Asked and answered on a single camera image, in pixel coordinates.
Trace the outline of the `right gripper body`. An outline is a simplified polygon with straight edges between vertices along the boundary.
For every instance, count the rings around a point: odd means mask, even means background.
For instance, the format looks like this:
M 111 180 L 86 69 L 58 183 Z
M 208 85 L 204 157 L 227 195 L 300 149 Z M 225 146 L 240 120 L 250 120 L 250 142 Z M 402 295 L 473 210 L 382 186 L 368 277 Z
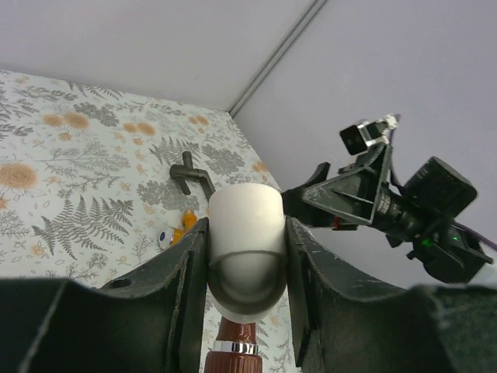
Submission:
M 406 191 L 395 193 L 388 183 L 380 185 L 372 213 L 371 227 L 397 241 L 419 239 L 431 223 L 424 203 Z

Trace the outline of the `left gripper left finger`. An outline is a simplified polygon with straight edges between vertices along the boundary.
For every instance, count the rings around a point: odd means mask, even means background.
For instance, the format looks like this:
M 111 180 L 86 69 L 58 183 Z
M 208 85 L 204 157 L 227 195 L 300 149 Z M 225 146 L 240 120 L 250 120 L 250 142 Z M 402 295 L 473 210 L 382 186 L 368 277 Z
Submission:
M 69 278 L 1 282 L 3 372 L 197 372 L 209 221 L 101 288 Z

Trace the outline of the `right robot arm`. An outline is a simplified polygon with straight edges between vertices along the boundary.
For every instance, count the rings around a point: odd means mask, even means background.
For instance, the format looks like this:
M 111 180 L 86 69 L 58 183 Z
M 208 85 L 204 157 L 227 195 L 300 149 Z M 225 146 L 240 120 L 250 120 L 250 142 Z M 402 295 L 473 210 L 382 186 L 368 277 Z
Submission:
M 285 215 L 311 228 L 382 232 L 390 247 L 412 244 L 410 260 L 445 284 L 467 284 L 494 260 L 481 247 L 488 240 L 456 222 L 478 193 L 453 167 L 433 156 L 405 184 L 394 177 L 393 148 L 376 145 L 328 177 L 318 165 L 304 184 L 282 192 Z

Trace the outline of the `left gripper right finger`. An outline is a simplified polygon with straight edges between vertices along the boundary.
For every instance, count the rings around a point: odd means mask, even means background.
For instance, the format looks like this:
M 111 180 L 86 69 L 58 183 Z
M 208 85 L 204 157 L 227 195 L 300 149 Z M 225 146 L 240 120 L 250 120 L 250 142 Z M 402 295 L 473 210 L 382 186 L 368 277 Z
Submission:
M 287 288 L 303 372 L 494 372 L 496 289 L 365 274 L 286 220 Z

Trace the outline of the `brown faucet with chrome cap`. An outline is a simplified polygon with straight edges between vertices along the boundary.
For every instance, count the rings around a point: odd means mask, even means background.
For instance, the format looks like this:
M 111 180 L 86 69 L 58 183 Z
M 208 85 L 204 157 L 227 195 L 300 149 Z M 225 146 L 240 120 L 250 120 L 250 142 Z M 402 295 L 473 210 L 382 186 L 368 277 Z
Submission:
M 225 317 L 204 365 L 206 373 L 262 373 L 256 324 L 236 323 Z

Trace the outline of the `white pipe elbow fitting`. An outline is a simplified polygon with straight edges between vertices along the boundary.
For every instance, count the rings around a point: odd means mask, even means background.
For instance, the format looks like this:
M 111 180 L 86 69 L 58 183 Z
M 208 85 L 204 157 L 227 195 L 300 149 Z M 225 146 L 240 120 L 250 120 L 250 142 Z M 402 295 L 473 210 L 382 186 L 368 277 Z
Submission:
M 264 319 L 287 286 L 283 200 L 259 183 L 228 185 L 209 200 L 207 282 L 226 319 Z

